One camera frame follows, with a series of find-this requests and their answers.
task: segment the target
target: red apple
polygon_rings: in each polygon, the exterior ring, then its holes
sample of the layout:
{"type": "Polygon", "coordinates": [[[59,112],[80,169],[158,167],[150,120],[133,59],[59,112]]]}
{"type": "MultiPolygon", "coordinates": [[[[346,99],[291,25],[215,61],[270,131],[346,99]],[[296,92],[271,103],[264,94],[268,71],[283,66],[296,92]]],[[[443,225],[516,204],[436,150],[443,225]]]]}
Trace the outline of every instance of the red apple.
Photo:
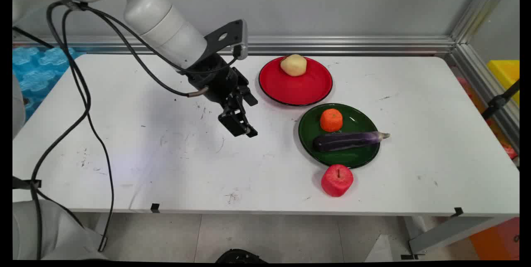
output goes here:
{"type": "Polygon", "coordinates": [[[341,197],[354,182],[354,175],[344,165],[331,165],[323,175],[321,187],[332,197],[341,197]]]}

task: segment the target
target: table leg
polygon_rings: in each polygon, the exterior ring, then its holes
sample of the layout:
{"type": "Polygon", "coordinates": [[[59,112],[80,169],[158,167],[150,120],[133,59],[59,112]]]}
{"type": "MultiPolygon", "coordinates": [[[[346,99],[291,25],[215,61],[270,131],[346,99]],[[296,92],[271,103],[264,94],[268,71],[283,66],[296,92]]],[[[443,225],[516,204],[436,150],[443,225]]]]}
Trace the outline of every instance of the table leg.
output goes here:
{"type": "Polygon", "coordinates": [[[441,248],[461,239],[470,237],[470,235],[474,235],[475,233],[496,226],[511,218],[513,218],[513,216],[496,218],[455,216],[433,229],[417,235],[417,237],[412,237],[409,241],[409,246],[412,254],[422,254],[432,248],[441,248]]]}

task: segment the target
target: black cable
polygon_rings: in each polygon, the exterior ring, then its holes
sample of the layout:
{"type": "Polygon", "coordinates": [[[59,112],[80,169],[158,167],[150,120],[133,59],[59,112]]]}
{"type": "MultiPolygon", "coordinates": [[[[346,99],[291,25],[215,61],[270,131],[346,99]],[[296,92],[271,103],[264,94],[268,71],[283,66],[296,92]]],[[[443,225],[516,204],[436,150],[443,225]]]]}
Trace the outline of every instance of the black cable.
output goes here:
{"type": "Polygon", "coordinates": [[[124,35],[119,31],[119,29],[112,23],[110,22],[107,18],[105,18],[103,15],[100,15],[100,14],[97,14],[97,13],[94,13],[96,14],[97,16],[99,16],[102,20],[104,20],[110,27],[112,27],[112,29],[116,32],[116,34],[118,34],[118,36],[122,39],[122,41],[125,43],[125,45],[127,46],[127,48],[129,49],[129,51],[131,52],[131,54],[133,55],[133,57],[138,61],[138,63],[142,66],[142,68],[144,68],[144,70],[146,71],[146,73],[151,76],[151,78],[153,78],[153,80],[155,80],[155,82],[157,82],[159,85],[161,85],[164,89],[170,91],[171,93],[174,93],[176,95],[179,95],[179,96],[184,96],[184,97],[189,97],[188,93],[182,93],[182,92],[179,92],[179,91],[176,91],[172,88],[170,88],[169,86],[167,86],[164,82],[161,82],[161,80],[159,80],[157,78],[157,76],[155,76],[151,70],[148,69],[148,67],[144,64],[144,62],[140,59],[140,57],[137,55],[136,51],[131,47],[131,44],[129,44],[129,42],[125,39],[124,35]]]}
{"type": "MultiPolygon", "coordinates": [[[[140,38],[140,36],[138,36],[132,29],[130,29],[127,25],[125,25],[124,23],[122,23],[121,21],[117,20],[116,18],[112,17],[110,14],[107,14],[103,11],[100,11],[100,10],[97,10],[97,9],[94,9],[94,8],[91,8],[87,5],[83,5],[83,4],[78,4],[78,6],[82,9],[82,10],[89,10],[95,14],[99,14],[99,16],[104,16],[104,17],[107,17],[109,19],[111,19],[112,21],[114,21],[115,23],[117,23],[118,25],[120,25],[120,27],[123,27],[124,29],[126,29],[129,33],[131,33],[131,35],[133,35],[138,41],[140,41],[142,44],[144,44],[148,50],[152,51],[155,55],[158,55],[161,59],[163,59],[166,63],[168,63],[170,66],[186,73],[186,74],[210,74],[210,73],[214,73],[214,72],[218,72],[218,71],[221,71],[225,68],[227,68],[227,66],[229,65],[232,65],[235,61],[236,61],[236,58],[234,58],[231,63],[221,67],[221,68],[218,68],[218,69],[214,69],[214,70],[209,70],[209,71],[188,71],[186,69],[183,69],[182,67],[174,64],[173,62],[171,62],[170,60],[168,60],[166,57],[164,57],[163,55],[161,55],[159,52],[157,52],[154,48],[152,48],[149,44],[147,44],[142,38],[140,38]]],[[[127,40],[125,39],[125,37],[123,37],[123,35],[121,36],[121,39],[122,41],[127,45],[127,48],[129,50],[132,50],[131,46],[129,45],[129,43],[127,42],[127,40]]]]}
{"type": "Polygon", "coordinates": [[[42,165],[42,162],[48,156],[48,154],[51,152],[51,150],[53,150],[53,148],[55,148],[55,146],[57,146],[57,144],[60,141],[62,141],[63,138],[65,138],[65,136],[68,135],[68,133],[70,133],[72,131],[72,129],[77,127],[83,121],[83,119],[85,119],[85,117],[87,116],[87,114],[89,112],[89,109],[90,109],[90,106],[91,106],[91,101],[92,101],[91,98],[90,98],[89,89],[87,87],[85,79],[83,78],[83,75],[79,71],[78,65],[76,64],[74,59],[72,59],[72,56],[70,55],[70,52],[68,52],[68,49],[65,48],[64,44],[61,42],[61,39],[59,38],[59,35],[57,34],[57,31],[55,30],[55,26],[53,25],[53,22],[52,22],[51,12],[53,11],[53,9],[55,7],[57,7],[57,6],[61,5],[61,4],[62,4],[61,2],[55,2],[55,3],[53,3],[53,4],[48,6],[48,8],[46,10],[46,20],[48,22],[48,27],[50,28],[51,33],[52,33],[52,35],[55,38],[55,41],[59,44],[60,48],[63,50],[63,52],[65,53],[66,57],[68,58],[68,61],[70,63],[70,67],[72,68],[73,71],[78,73],[78,76],[79,76],[79,79],[80,79],[81,84],[83,86],[83,89],[85,90],[85,93],[87,94],[87,106],[85,107],[85,111],[83,112],[83,114],[74,122],[74,124],[72,124],[63,134],[61,134],[60,137],[57,138],[57,140],[55,140],[45,150],[45,152],[41,155],[41,157],[39,158],[38,162],[36,163],[35,168],[34,168],[33,173],[32,173],[32,180],[31,180],[31,184],[32,185],[30,186],[30,191],[32,192],[32,200],[35,203],[35,210],[37,212],[37,259],[38,260],[40,260],[41,255],[42,255],[42,253],[41,253],[41,251],[42,251],[42,213],[41,213],[41,209],[40,209],[39,198],[37,196],[37,187],[36,187],[36,181],[35,181],[36,178],[37,178],[37,173],[39,171],[40,166],[42,165]]]}
{"type": "MultiPolygon", "coordinates": [[[[68,50],[68,44],[66,43],[66,18],[68,15],[72,12],[72,10],[68,9],[63,14],[63,20],[61,22],[61,30],[63,32],[63,42],[65,44],[65,47],[68,50]]],[[[85,96],[83,95],[83,92],[81,91],[81,87],[79,86],[78,79],[76,77],[76,74],[72,71],[72,76],[74,77],[74,82],[76,83],[76,87],[78,88],[79,94],[81,95],[81,99],[83,99],[83,104],[85,105],[85,108],[87,108],[87,101],[85,100],[85,96]]],[[[100,136],[96,132],[96,129],[93,125],[93,120],[90,117],[90,113],[87,113],[87,119],[89,120],[90,128],[93,130],[94,136],[99,140],[101,147],[103,148],[103,151],[105,153],[105,158],[107,159],[107,167],[109,171],[109,180],[110,180],[110,209],[109,209],[109,216],[107,218],[107,222],[105,223],[105,229],[103,231],[103,235],[101,236],[101,241],[98,250],[101,250],[103,247],[103,244],[105,242],[105,237],[107,236],[107,229],[110,224],[110,218],[112,216],[112,209],[114,208],[114,184],[112,181],[112,170],[110,168],[110,159],[109,159],[109,153],[107,152],[107,147],[105,146],[105,143],[103,140],[101,140],[100,136]]]]}
{"type": "Polygon", "coordinates": [[[54,46],[45,42],[45,41],[42,41],[40,40],[39,38],[33,36],[32,34],[28,33],[27,31],[24,31],[23,29],[19,28],[19,27],[13,27],[13,29],[17,32],[19,32],[21,35],[24,35],[26,37],[28,37],[29,39],[32,39],[34,42],[37,42],[38,44],[42,44],[44,46],[46,46],[47,48],[53,48],[54,46]]]}

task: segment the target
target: plate rim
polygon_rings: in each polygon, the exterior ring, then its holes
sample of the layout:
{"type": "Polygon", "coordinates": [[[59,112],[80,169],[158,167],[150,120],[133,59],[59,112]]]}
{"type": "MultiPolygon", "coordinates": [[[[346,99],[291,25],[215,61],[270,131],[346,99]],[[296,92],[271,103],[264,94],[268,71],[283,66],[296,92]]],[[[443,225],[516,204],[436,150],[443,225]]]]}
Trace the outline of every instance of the plate rim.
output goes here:
{"type": "Polygon", "coordinates": [[[323,98],[315,101],[315,102],[312,102],[312,103],[307,103],[307,104],[292,104],[292,103],[286,103],[286,102],[282,102],[278,99],[275,99],[273,97],[271,97],[271,95],[269,95],[266,90],[264,90],[263,86],[262,86],[262,82],[260,81],[260,76],[262,75],[262,71],[264,70],[264,68],[271,62],[275,61],[276,59],[280,59],[280,58],[284,58],[285,56],[283,57],[277,57],[277,58],[274,58],[273,60],[267,62],[263,67],[262,69],[260,69],[260,73],[258,73],[258,85],[260,86],[260,89],[262,90],[262,92],[264,92],[265,95],[267,95],[267,97],[277,101],[278,103],[281,103],[281,104],[284,104],[286,106],[292,106],[292,107],[306,107],[306,106],[311,106],[312,104],[315,104],[315,103],[319,103],[321,101],[323,101],[326,97],[328,97],[328,95],[330,95],[330,92],[332,92],[332,88],[334,87],[334,78],[332,78],[332,73],[330,73],[330,71],[322,64],[320,63],[319,61],[317,60],[314,60],[314,59],[311,59],[311,58],[308,58],[308,57],[304,57],[305,59],[310,59],[312,61],[316,61],[317,63],[319,63],[322,67],[324,67],[324,69],[326,70],[326,72],[328,72],[328,75],[330,76],[330,81],[331,81],[331,86],[330,86],[330,89],[328,90],[328,92],[326,93],[326,95],[324,95],[323,98]]]}
{"type": "MultiPolygon", "coordinates": [[[[307,110],[307,111],[302,115],[302,117],[300,118],[300,120],[299,120],[299,125],[298,125],[298,129],[297,129],[300,144],[303,146],[304,150],[308,153],[308,155],[310,155],[313,159],[319,161],[319,163],[322,163],[322,164],[326,165],[327,167],[329,167],[328,163],[325,163],[324,161],[315,158],[315,156],[313,156],[312,153],[311,153],[311,152],[308,150],[308,148],[305,146],[305,144],[303,143],[303,140],[302,140],[302,136],[300,135],[300,128],[301,128],[301,122],[302,122],[302,120],[303,120],[304,117],[308,114],[308,112],[309,112],[310,110],[312,110],[313,108],[316,108],[316,107],[326,106],[326,105],[330,105],[330,104],[339,104],[339,105],[346,106],[346,107],[352,108],[353,110],[356,110],[356,111],[360,112],[362,115],[364,115],[364,116],[367,117],[367,119],[370,121],[370,123],[374,126],[374,129],[376,129],[375,131],[378,131],[378,128],[376,127],[376,125],[374,125],[374,122],[373,122],[373,121],[372,121],[372,120],[371,120],[366,114],[364,114],[361,110],[358,110],[357,108],[354,108],[354,107],[348,106],[348,105],[343,104],[343,103],[337,103],[337,102],[323,103],[323,104],[319,104],[319,105],[314,106],[314,107],[312,107],[311,109],[307,110]]],[[[367,159],[367,161],[365,161],[365,162],[362,163],[361,165],[356,165],[355,167],[348,167],[348,168],[349,168],[349,169],[355,169],[355,168],[362,167],[362,166],[364,166],[364,165],[370,163],[370,161],[372,161],[372,160],[376,157],[376,155],[378,155],[378,153],[379,153],[379,151],[380,151],[380,143],[377,143],[377,144],[375,144],[375,145],[377,145],[377,148],[376,148],[376,151],[374,152],[374,155],[372,155],[372,157],[370,157],[369,159],[367,159]]]]}

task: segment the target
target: robotic arm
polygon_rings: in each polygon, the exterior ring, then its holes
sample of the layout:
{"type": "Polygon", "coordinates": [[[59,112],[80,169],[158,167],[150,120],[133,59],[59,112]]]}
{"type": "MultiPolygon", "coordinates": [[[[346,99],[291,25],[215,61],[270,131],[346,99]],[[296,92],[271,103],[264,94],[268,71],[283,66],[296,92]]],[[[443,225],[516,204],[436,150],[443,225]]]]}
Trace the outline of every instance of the robotic arm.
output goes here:
{"type": "MultiPolygon", "coordinates": [[[[23,16],[57,0],[13,0],[13,25],[23,16]]],[[[77,0],[94,2],[97,0],[77,0]]],[[[248,123],[243,100],[254,106],[258,101],[248,88],[248,80],[235,68],[230,67],[217,54],[231,46],[239,60],[247,57],[247,25],[244,20],[233,21],[203,37],[193,25],[184,19],[169,0],[127,0],[125,22],[152,48],[176,65],[190,72],[188,82],[207,99],[220,104],[222,113],[218,120],[233,136],[258,133],[248,123]],[[210,70],[224,69],[208,73],[210,70]]]]}

